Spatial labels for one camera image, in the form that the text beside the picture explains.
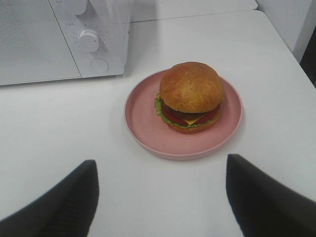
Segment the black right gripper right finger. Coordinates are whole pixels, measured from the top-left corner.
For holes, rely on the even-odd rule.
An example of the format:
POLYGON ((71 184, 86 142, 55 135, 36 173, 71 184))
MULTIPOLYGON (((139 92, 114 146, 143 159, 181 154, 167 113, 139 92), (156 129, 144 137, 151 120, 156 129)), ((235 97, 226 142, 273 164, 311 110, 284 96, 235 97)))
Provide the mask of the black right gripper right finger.
POLYGON ((314 237, 316 203, 238 154, 229 154, 226 194, 245 237, 314 237))

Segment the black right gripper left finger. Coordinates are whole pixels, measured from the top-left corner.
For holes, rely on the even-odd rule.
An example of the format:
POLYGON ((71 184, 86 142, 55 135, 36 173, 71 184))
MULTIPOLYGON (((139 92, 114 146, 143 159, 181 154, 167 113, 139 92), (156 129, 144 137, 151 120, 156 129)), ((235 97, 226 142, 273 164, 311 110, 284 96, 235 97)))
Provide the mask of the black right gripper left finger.
POLYGON ((99 200, 97 164, 85 160, 44 195, 0 222, 2 237, 85 237, 99 200))

